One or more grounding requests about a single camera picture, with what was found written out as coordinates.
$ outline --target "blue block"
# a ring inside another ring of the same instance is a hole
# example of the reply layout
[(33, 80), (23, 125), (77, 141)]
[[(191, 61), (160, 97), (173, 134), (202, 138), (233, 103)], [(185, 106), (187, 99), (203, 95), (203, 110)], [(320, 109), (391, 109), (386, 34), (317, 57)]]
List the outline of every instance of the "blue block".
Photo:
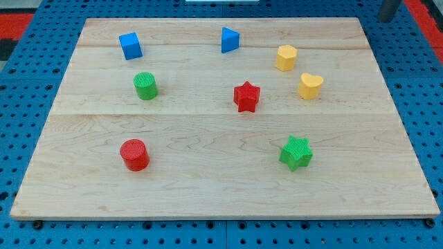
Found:
[(143, 56), (136, 33), (121, 35), (118, 38), (126, 59), (134, 59)]
[(240, 34), (223, 27), (221, 30), (221, 52), (226, 53), (239, 47)]

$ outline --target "red cylinder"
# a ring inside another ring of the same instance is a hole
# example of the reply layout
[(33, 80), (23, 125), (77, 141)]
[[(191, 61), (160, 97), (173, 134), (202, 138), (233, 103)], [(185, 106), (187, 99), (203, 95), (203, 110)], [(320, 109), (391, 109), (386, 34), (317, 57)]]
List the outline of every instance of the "red cylinder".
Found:
[(139, 139), (131, 139), (122, 144), (120, 155), (126, 167), (134, 172), (145, 169), (150, 163), (150, 156), (147, 154), (145, 143)]

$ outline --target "green star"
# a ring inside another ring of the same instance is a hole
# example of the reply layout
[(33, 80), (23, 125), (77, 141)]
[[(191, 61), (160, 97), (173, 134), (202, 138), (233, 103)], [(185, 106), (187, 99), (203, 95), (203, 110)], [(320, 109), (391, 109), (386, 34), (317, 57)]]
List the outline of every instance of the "green star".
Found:
[(309, 139), (289, 136), (288, 143), (282, 148), (280, 162), (288, 165), (294, 172), (298, 167), (307, 167), (312, 158)]

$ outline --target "red star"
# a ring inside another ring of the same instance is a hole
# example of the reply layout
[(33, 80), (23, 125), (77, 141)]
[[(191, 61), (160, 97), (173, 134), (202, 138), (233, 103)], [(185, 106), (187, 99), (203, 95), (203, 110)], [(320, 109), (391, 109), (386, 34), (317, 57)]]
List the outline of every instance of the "red star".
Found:
[(238, 112), (255, 112), (255, 105), (260, 97), (260, 87), (245, 82), (243, 86), (234, 87), (234, 102), (238, 105)]

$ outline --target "plastic toy block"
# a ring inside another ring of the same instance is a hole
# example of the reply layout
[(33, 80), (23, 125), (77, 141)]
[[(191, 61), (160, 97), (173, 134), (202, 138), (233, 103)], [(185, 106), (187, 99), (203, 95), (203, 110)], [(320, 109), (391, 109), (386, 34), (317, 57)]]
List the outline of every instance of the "plastic toy block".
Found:
[(307, 167), (312, 158), (309, 139), (289, 136), (288, 143), (282, 148), (280, 162), (286, 163), (294, 172), (299, 167)]
[(229, 51), (239, 48), (240, 34), (234, 30), (223, 27), (221, 30), (221, 52), (227, 53)]
[(134, 59), (143, 56), (141, 52), (140, 42), (138, 42), (138, 37), (136, 33), (121, 35), (118, 38), (120, 40), (120, 45), (122, 46), (123, 53), (125, 54), (125, 59)]
[(150, 156), (147, 154), (145, 143), (139, 139), (124, 142), (120, 148), (120, 155), (126, 167), (134, 172), (145, 169), (150, 163)]
[(151, 73), (139, 73), (134, 77), (137, 95), (142, 100), (151, 100), (157, 96), (155, 77)]
[(291, 45), (284, 45), (278, 47), (277, 61), (275, 62), (275, 67), (280, 71), (290, 71), (296, 64), (297, 59), (297, 48)]
[(303, 73), (298, 85), (298, 94), (305, 100), (312, 100), (320, 93), (323, 78), (317, 75)]
[(238, 105), (238, 112), (255, 112), (255, 106), (260, 98), (260, 87), (245, 82), (234, 88), (234, 103)]

